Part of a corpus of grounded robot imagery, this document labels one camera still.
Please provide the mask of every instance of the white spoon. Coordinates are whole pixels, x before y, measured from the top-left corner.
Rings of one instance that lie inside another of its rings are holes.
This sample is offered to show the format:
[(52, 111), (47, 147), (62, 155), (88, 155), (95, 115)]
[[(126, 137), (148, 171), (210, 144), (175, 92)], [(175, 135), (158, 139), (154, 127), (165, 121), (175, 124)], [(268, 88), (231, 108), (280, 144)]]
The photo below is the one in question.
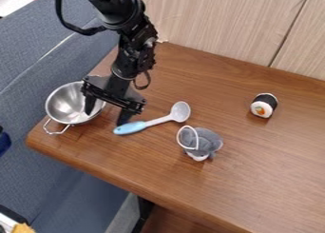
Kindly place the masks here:
[(186, 102), (179, 101), (174, 106), (172, 106), (169, 115), (148, 122), (134, 122), (134, 123), (124, 124), (116, 127), (113, 132), (116, 135), (125, 135), (137, 131), (141, 131), (143, 129), (146, 129), (147, 127), (154, 126), (161, 123), (166, 123), (169, 121), (183, 123), (189, 118), (190, 115), (191, 115), (191, 107)]

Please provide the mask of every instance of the gray chair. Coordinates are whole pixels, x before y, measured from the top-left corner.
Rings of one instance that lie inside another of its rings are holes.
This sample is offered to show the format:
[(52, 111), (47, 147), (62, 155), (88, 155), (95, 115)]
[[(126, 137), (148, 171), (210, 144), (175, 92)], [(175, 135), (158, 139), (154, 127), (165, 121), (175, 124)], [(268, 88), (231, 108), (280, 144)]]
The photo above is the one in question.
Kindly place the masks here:
[[(64, 15), (78, 26), (99, 24), (87, 0), (65, 0)], [(63, 28), (54, 0), (36, 0), (0, 20), (0, 124), (12, 139), (0, 158), (0, 204), (39, 233), (103, 233), (127, 196), (25, 145), (46, 115), (48, 95), (89, 73), (117, 41), (110, 31), (86, 37)]]

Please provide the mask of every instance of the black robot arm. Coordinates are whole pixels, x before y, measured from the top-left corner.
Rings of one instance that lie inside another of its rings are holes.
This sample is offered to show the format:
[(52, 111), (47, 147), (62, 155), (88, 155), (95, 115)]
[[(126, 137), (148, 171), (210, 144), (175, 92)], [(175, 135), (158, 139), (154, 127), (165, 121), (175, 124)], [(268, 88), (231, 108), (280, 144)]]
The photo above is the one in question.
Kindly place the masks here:
[[(97, 99), (122, 108), (117, 124), (126, 123), (134, 114), (140, 114), (146, 100), (136, 89), (145, 89), (150, 84), (148, 71), (155, 64), (154, 49), (157, 31), (144, 14), (142, 0), (89, 0), (99, 13), (103, 25), (98, 28), (80, 29), (67, 23), (61, 13), (62, 0), (56, 0), (56, 11), (61, 23), (68, 29), (83, 35), (93, 35), (104, 29), (120, 34), (119, 51), (107, 77), (87, 76), (82, 92), (86, 97), (85, 112), (90, 114)], [(144, 73), (147, 85), (139, 87), (136, 78)]]

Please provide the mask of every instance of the beige wall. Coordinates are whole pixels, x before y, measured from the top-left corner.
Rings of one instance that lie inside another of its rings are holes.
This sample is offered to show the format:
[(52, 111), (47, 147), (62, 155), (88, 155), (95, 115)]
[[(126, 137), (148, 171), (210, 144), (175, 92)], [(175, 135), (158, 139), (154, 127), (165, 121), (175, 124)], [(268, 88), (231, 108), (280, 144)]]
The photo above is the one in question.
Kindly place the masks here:
[(160, 37), (325, 79), (325, 0), (144, 0)]
[(325, 80), (325, 0), (308, 0), (272, 67)]

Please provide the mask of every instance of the metal bowl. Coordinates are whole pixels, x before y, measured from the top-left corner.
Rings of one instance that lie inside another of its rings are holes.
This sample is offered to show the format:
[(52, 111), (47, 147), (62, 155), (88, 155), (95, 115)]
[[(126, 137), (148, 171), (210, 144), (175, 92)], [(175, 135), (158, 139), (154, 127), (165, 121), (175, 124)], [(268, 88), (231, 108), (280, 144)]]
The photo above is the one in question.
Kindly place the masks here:
[[(50, 119), (43, 126), (47, 134), (63, 134), (70, 126), (86, 123), (100, 114), (105, 107), (105, 102), (101, 100), (96, 101), (90, 115), (85, 114), (85, 96), (81, 92), (82, 85), (83, 82), (69, 83), (56, 88), (48, 96), (46, 112)], [(48, 131), (47, 125), (51, 120), (67, 126), (62, 131)]]

